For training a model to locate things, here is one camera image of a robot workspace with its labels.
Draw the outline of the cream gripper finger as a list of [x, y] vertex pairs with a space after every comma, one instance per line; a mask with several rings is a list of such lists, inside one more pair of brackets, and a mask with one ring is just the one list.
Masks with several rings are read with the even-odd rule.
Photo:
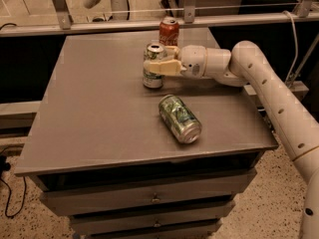
[[173, 59], [169, 61], [144, 61], [144, 68], [154, 74], [163, 76], [178, 76], [183, 71], [181, 61]]
[[179, 47], [178, 46], [165, 46], [166, 56], [168, 60], [173, 60], [178, 58]]

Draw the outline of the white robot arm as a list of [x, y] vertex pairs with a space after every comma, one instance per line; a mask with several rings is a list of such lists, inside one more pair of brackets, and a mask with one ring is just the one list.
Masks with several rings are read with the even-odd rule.
[[300, 239], [319, 239], [319, 124], [275, 74], [254, 43], [241, 41], [232, 50], [189, 45], [164, 46], [162, 58], [145, 59], [157, 75], [211, 78], [233, 87], [250, 84], [257, 93], [307, 192]]

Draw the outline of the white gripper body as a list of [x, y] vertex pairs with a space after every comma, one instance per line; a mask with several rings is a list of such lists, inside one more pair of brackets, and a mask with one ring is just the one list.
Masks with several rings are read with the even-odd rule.
[[205, 71], [206, 49], [202, 46], [183, 47], [178, 55], [181, 62], [180, 73], [187, 78], [202, 78]]

